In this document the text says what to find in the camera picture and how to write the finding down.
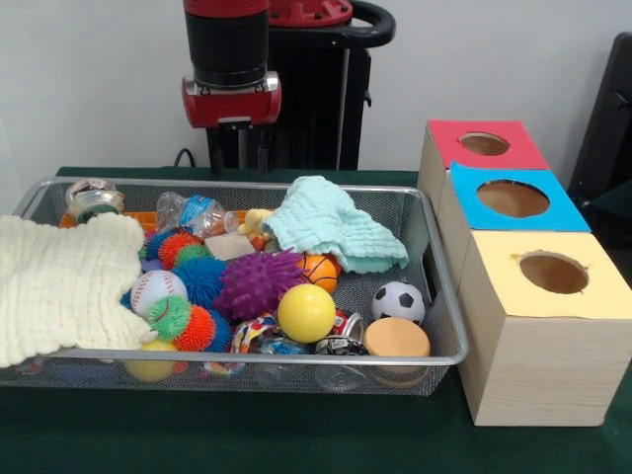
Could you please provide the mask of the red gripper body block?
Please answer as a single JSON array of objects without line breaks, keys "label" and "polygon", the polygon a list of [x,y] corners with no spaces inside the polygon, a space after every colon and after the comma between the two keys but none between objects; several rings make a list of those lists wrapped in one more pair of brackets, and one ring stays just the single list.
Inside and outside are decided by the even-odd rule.
[{"label": "red gripper body block", "polygon": [[185,76],[181,93],[193,128],[219,128],[227,123],[267,125],[277,121],[281,109],[281,83],[275,71],[253,87],[235,90],[212,89]]}]

